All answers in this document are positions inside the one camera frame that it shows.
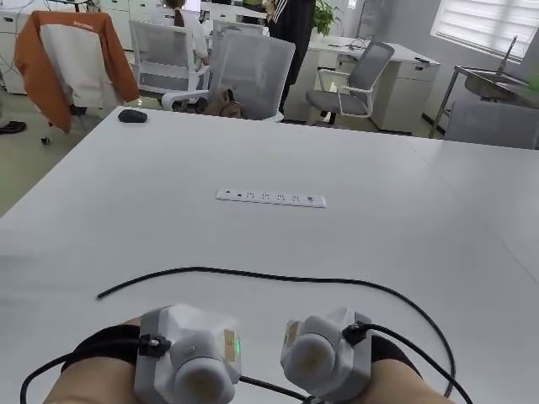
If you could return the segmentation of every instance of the green plant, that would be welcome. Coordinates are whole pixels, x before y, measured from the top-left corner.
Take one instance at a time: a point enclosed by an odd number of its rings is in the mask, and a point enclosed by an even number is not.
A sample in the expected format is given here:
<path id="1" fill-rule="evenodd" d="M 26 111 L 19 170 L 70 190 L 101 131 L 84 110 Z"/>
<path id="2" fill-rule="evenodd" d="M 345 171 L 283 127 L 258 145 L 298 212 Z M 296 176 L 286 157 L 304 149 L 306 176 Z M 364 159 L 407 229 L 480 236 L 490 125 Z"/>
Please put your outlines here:
<path id="1" fill-rule="evenodd" d="M 328 36 L 331 24 L 334 21 L 340 22 L 339 17 L 335 17 L 334 15 L 335 10 L 339 10 L 339 8 L 331 7 L 328 0 L 317 0 L 314 8 L 313 28 L 316 28 L 319 34 Z"/>

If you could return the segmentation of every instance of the cable clip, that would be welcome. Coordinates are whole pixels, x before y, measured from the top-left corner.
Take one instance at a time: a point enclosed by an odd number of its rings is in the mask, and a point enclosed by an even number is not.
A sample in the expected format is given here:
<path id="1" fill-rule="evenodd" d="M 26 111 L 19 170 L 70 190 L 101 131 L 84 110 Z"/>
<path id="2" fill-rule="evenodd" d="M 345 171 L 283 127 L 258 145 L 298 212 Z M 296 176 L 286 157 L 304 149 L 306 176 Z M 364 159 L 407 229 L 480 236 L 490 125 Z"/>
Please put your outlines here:
<path id="1" fill-rule="evenodd" d="M 355 322 L 347 326 L 341 333 L 344 340 L 352 347 L 367 338 L 366 324 L 363 322 Z"/>
<path id="2" fill-rule="evenodd" d="M 138 354 L 150 358 L 161 358 L 172 346 L 163 335 L 145 334 L 140 336 L 141 346 Z"/>

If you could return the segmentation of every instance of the window blind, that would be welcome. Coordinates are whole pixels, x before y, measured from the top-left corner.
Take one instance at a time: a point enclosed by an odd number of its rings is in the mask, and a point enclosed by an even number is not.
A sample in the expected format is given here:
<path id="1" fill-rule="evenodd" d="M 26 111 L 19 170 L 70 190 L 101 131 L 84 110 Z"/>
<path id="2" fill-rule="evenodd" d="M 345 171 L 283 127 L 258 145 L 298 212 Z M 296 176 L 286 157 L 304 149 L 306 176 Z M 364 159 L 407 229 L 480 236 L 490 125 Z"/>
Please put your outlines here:
<path id="1" fill-rule="evenodd" d="M 432 35 L 521 61 L 539 26 L 539 0 L 441 0 Z"/>

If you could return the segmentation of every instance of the orange jacket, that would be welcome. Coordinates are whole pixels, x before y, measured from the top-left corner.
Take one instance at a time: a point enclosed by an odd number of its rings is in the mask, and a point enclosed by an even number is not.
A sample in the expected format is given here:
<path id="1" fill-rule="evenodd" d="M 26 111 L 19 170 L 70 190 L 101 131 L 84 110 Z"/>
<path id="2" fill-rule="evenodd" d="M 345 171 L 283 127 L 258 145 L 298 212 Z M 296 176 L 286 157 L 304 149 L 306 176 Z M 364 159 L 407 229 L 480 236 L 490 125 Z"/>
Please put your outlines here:
<path id="1" fill-rule="evenodd" d="M 53 40 L 67 41 L 68 46 L 49 45 L 54 49 L 53 55 L 51 52 L 48 55 L 45 48 Z M 54 126 L 65 132 L 71 129 L 69 104 L 95 106 L 105 97 L 110 99 L 110 93 L 116 101 L 118 97 L 132 101 L 139 96 L 136 80 L 107 13 L 34 11 L 17 38 L 14 60 L 29 98 Z M 62 72 L 56 72 L 53 64 Z M 77 76 L 77 65 L 87 68 L 84 74 L 91 73 L 93 86 L 89 91 L 87 77 L 82 73 Z M 93 102 L 81 105 L 85 98 Z"/>

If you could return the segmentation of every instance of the power strip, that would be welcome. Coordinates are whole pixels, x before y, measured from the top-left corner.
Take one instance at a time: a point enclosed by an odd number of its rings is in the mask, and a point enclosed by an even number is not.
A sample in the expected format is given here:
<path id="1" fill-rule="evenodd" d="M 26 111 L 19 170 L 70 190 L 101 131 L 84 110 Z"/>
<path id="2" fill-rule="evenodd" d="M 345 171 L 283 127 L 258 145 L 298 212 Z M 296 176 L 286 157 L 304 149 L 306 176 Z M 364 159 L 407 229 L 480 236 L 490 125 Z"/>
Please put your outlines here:
<path id="1" fill-rule="evenodd" d="M 253 191 L 251 189 L 220 189 L 216 199 L 236 202 L 252 202 L 255 204 L 304 206 L 308 208 L 327 208 L 326 199 L 319 195 L 282 194 L 270 191 Z"/>

